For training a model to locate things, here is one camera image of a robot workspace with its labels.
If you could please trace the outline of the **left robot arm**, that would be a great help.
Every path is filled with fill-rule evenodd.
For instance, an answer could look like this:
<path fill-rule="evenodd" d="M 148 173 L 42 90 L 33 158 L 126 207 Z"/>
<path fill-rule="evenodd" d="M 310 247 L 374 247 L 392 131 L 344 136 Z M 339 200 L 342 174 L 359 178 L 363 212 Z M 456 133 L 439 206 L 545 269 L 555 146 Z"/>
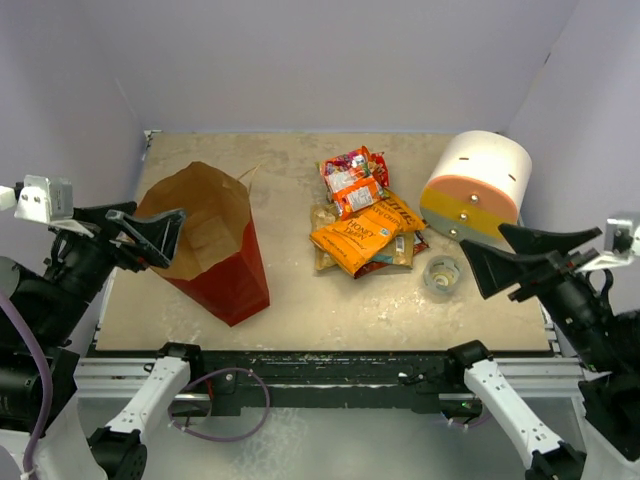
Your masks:
<path fill-rule="evenodd" d="M 186 220 L 181 209 L 148 218 L 135 210 L 76 210 L 54 228 L 43 274 L 1 261 L 1 444 L 25 479 L 141 478 L 174 398 L 205 382 L 200 348 L 167 343 L 125 408 L 91 435 L 82 429 L 71 333 L 113 270 L 169 267 Z"/>

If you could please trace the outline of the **orange fruit candy bag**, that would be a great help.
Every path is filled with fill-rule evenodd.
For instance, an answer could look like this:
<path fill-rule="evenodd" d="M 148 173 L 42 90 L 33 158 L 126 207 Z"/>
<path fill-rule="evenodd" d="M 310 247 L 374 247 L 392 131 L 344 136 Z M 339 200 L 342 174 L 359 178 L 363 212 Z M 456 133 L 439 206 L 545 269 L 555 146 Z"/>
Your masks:
<path fill-rule="evenodd" d="M 370 159 L 370 151 L 366 146 L 361 146 L 346 154 L 318 162 L 316 166 L 329 192 L 335 194 L 353 186 L 360 179 L 370 177 Z"/>

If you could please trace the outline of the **red orange snack packet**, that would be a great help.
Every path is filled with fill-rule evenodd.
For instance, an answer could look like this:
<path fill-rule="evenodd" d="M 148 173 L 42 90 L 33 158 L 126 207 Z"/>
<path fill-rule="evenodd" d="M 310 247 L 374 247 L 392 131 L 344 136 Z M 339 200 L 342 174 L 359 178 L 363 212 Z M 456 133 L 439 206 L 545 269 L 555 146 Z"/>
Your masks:
<path fill-rule="evenodd" d="M 384 153 L 371 153 L 368 166 L 370 172 L 372 173 L 378 184 L 383 188 L 388 188 L 390 186 L 390 177 L 386 162 L 384 160 Z"/>

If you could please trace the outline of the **orange snack bag with label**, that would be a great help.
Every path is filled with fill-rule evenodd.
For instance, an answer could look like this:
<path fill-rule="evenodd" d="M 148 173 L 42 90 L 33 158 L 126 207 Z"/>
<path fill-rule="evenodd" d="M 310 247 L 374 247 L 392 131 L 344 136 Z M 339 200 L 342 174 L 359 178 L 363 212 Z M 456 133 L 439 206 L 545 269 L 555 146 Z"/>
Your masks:
<path fill-rule="evenodd" d="M 387 197 L 386 190 L 373 176 L 360 178 L 332 195 L 341 220 L 346 220 Z"/>

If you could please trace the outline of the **red chips bag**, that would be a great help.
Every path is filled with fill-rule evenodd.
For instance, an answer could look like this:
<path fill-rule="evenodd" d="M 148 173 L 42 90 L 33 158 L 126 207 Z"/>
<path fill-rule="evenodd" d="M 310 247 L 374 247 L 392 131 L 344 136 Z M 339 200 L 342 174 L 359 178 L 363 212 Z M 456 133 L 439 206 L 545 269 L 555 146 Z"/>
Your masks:
<path fill-rule="evenodd" d="M 398 234 L 362 266 L 354 274 L 354 278 L 361 278 L 388 266 L 412 268 L 414 257 L 428 248 L 420 231 Z"/>

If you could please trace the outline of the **red paper bag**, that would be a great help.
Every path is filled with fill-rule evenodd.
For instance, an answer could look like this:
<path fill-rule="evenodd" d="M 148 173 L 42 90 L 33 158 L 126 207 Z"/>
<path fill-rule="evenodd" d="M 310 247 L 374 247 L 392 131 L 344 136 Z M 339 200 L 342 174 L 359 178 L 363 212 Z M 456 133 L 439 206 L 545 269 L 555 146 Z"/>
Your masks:
<path fill-rule="evenodd" d="M 176 255 L 154 272 L 233 327 L 270 305 L 249 189 L 196 161 L 153 185 L 136 215 L 186 211 Z"/>

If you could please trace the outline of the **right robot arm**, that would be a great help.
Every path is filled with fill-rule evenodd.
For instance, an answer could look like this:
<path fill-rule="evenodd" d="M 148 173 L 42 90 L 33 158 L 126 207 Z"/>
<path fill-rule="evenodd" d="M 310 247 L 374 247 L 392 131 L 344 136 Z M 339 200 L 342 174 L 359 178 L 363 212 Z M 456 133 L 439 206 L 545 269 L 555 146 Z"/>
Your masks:
<path fill-rule="evenodd" d="M 585 375 L 571 400 L 523 399 L 479 341 L 448 350 L 446 383 L 469 391 L 501 427 L 527 479 L 639 476 L 639 312 L 615 312 L 613 270 L 639 257 L 639 221 L 552 233 L 502 224 L 509 248 L 460 246 L 479 293 L 536 299 L 576 354 Z"/>

